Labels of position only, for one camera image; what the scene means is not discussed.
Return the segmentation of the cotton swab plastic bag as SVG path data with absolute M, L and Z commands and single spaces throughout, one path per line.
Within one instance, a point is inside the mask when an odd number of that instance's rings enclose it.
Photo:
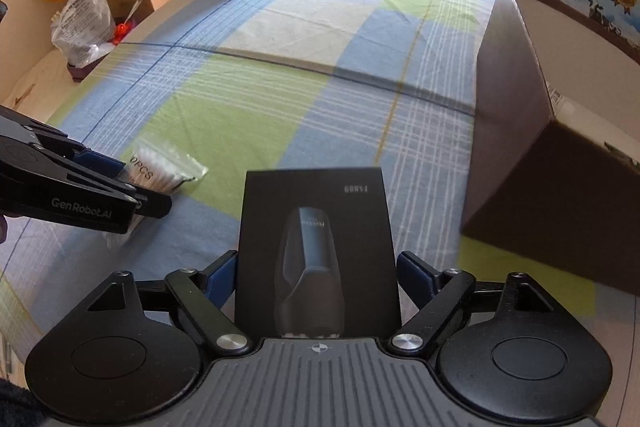
M 146 132 L 132 142 L 117 179 L 174 196 L 183 184 L 195 185 L 206 173 L 208 168 L 201 161 L 158 134 Z

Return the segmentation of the black shaver box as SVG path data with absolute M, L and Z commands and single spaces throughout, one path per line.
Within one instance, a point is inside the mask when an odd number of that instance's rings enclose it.
M 235 295 L 247 335 L 388 337 L 395 263 L 380 168 L 247 173 Z

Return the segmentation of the red small object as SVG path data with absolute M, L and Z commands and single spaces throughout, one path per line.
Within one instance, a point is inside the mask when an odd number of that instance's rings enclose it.
M 126 20 L 126 22 L 118 24 L 115 27 L 114 36 L 111 40 L 111 43 L 113 43 L 114 46 L 118 46 L 119 43 L 121 43 L 122 40 L 124 40 L 133 29 L 134 22 L 132 20 Z

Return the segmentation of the clear plastic bag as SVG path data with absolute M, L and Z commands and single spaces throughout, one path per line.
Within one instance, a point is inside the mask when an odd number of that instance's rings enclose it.
M 84 68 L 109 54 L 114 33 L 107 0 L 68 0 L 52 17 L 52 44 L 72 67 Z

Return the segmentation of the brown cardboard storage box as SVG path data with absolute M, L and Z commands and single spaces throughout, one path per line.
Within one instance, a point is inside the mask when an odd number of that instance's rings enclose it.
M 639 60 L 559 0 L 496 0 L 476 62 L 461 231 L 639 289 Z

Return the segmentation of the plaid tablecloth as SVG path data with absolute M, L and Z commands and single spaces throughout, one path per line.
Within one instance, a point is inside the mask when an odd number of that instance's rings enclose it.
M 495 0 L 174 0 L 50 118 L 128 159 L 155 135 L 207 168 L 170 215 L 120 247 L 99 232 L 13 219 L 1 329 L 32 346 L 104 275 L 198 265 L 238 238 L 247 171 L 378 166 L 395 245 L 482 279 L 524 260 L 459 232 L 475 63 Z

